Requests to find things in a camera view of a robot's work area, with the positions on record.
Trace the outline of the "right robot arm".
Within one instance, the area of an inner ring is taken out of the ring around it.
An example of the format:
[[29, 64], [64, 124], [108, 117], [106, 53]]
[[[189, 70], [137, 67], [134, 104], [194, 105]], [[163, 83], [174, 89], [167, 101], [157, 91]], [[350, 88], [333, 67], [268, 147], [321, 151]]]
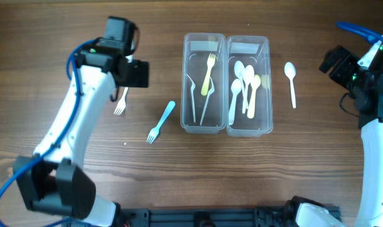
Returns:
[[383, 43], [374, 43], [363, 57], [339, 45], [319, 69], [347, 90], [358, 111], [364, 168], [355, 226], [383, 226]]

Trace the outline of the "yellow plastic fork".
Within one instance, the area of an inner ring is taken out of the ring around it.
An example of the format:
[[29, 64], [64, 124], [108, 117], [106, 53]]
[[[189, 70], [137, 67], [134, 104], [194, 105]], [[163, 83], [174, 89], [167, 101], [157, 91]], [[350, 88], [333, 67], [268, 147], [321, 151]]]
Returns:
[[213, 53], [210, 53], [209, 56], [208, 56], [207, 62], [206, 62], [207, 63], [206, 75], [204, 77], [204, 82], [203, 82], [203, 85], [201, 87], [201, 94], [202, 94], [202, 96], [207, 96], [208, 95], [209, 79], [210, 79], [210, 76], [211, 76], [212, 68], [215, 65], [215, 62], [216, 62], [216, 56]]

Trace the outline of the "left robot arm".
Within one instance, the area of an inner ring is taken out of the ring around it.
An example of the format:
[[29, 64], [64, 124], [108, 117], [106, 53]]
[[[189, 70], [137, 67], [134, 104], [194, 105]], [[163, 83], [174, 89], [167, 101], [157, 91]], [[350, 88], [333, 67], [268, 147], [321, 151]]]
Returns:
[[134, 22], [110, 16], [102, 37], [85, 42], [69, 56], [71, 83], [54, 122], [33, 154], [17, 157], [13, 165], [28, 210], [92, 226], [128, 224], [118, 203], [97, 195], [83, 162], [105, 103], [115, 101], [121, 87], [148, 86], [149, 64], [132, 58], [138, 43]]

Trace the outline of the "yellow plastic spoon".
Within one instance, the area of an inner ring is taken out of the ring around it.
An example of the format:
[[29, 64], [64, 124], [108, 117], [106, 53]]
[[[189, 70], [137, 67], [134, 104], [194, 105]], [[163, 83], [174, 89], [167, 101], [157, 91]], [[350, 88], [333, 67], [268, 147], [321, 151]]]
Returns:
[[255, 109], [256, 109], [256, 92], [257, 92], [258, 87], [260, 87], [260, 85], [261, 85], [261, 78], [258, 74], [254, 75], [250, 85], [252, 87], [252, 93], [250, 96], [250, 102], [249, 102], [249, 108], [247, 111], [247, 117], [249, 119], [253, 119], [255, 116]]

